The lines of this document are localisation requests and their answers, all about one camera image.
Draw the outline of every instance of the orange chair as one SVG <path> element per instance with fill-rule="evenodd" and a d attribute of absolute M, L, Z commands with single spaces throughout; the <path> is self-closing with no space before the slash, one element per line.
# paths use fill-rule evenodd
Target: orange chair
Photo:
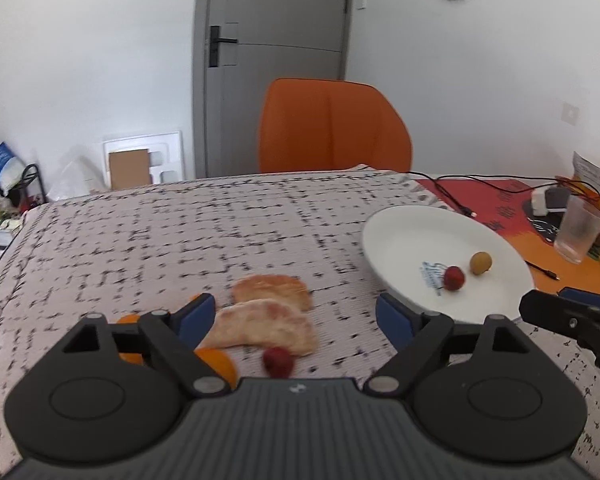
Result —
<path fill-rule="evenodd" d="M 260 172 L 411 169 L 411 139 L 375 88 L 347 81 L 277 79 L 260 120 Z"/>

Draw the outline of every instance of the paper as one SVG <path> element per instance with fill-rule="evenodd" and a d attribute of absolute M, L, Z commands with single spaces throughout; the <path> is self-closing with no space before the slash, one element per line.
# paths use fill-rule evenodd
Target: paper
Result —
<path fill-rule="evenodd" d="M 573 179 L 595 186 L 600 193 L 600 168 L 573 152 Z"/>

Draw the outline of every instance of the label sticker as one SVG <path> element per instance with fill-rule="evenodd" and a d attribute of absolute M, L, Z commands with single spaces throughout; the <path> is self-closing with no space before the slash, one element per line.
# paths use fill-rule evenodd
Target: label sticker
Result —
<path fill-rule="evenodd" d="M 437 296 L 442 293 L 442 277 L 445 275 L 447 266 L 445 264 L 433 264 L 431 262 L 423 262 L 420 267 L 420 273 L 425 284 L 436 291 Z"/>

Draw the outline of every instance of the cardboard box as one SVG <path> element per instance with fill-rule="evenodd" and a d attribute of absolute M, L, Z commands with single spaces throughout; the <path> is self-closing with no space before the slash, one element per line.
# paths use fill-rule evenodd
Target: cardboard box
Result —
<path fill-rule="evenodd" d="M 129 189 L 152 184 L 149 150 L 109 153 L 111 189 Z"/>

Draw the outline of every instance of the clear plastic cup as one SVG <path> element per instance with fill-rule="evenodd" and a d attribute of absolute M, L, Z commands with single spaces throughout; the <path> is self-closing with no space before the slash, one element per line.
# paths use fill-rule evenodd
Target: clear plastic cup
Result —
<path fill-rule="evenodd" d="M 571 195 L 554 248 L 568 262 L 579 264 L 599 232 L 600 210 L 579 196 Z"/>

